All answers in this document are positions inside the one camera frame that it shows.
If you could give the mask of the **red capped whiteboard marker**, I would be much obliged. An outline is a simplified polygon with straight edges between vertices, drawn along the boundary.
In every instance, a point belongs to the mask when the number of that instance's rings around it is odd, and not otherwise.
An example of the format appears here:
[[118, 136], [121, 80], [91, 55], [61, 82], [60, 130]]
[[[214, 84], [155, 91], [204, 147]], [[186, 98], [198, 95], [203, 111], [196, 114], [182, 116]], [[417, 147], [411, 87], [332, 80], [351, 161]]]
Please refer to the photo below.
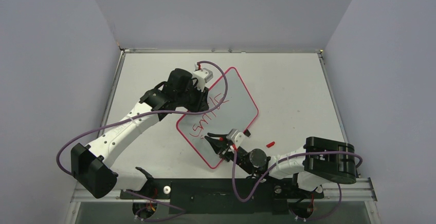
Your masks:
[[225, 143], [227, 143], [229, 141], [225, 137], [208, 137], [208, 140], [211, 142], [225, 142]]

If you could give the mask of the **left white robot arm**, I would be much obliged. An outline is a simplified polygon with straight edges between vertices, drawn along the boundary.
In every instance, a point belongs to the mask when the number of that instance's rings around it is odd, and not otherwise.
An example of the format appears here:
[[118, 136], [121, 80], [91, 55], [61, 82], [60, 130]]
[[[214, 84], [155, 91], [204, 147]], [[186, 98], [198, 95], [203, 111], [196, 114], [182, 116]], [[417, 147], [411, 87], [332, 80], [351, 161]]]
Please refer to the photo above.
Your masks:
[[95, 198], [102, 198], [116, 188], [133, 190], [140, 198], [153, 193], [150, 176], [122, 176], [112, 168], [121, 153], [143, 132], [160, 122], [167, 111], [183, 107], [192, 113], [209, 109], [206, 87], [213, 78], [208, 69], [188, 72], [176, 68], [168, 79], [146, 91], [138, 103], [124, 117], [123, 123], [114, 126], [87, 145], [76, 144], [70, 151], [71, 174]]

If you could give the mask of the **red marker cap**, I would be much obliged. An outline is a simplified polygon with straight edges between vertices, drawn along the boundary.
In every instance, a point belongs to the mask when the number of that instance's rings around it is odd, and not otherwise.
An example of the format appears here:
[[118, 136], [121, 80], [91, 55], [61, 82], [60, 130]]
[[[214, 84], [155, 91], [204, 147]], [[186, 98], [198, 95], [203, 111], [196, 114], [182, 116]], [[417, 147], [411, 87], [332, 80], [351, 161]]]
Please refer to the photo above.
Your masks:
[[266, 147], [267, 147], [267, 148], [270, 148], [270, 147], [272, 147], [272, 146], [274, 146], [274, 145], [275, 145], [275, 142], [273, 141], [273, 142], [270, 142], [269, 144], [267, 144]]

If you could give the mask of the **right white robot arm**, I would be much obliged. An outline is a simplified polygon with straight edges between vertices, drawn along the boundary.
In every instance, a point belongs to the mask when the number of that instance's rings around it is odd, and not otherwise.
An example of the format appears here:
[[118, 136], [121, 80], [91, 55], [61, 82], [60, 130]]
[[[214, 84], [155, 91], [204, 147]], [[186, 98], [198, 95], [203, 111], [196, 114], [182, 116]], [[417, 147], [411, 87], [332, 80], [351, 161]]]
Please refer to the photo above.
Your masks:
[[233, 129], [226, 135], [208, 133], [205, 139], [213, 151], [223, 160], [232, 161], [233, 169], [239, 167], [251, 178], [283, 180], [292, 177], [291, 192], [302, 197], [327, 182], [354, 184], [362, 158], [355, 153], [350, 143], [308, 137], [297, 150], [267, 156], [259, 149], [246, 151], [241, 147], [247, 138], [243, 132]]

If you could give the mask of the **pink framed whiteboard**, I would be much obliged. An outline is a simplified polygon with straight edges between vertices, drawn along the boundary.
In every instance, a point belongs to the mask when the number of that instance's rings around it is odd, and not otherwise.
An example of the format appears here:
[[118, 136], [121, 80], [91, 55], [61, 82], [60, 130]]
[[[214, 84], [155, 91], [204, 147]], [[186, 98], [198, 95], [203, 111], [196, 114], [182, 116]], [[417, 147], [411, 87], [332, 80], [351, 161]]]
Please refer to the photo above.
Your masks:
[[226, 96], [222, 77], [209, 88], [207, 100], [210, 108], [223, 101], [217, 109], [203, 115], [183, 115], [176, 123], [178, 132], [211, 169], [218, 167], [222, 159], [204, 138], [207, 133], [227, 134], [233, 128], [243, 132], [259, 114], [259, 109], [238, 70], [230, 67], [225, 75], [228, 81]]

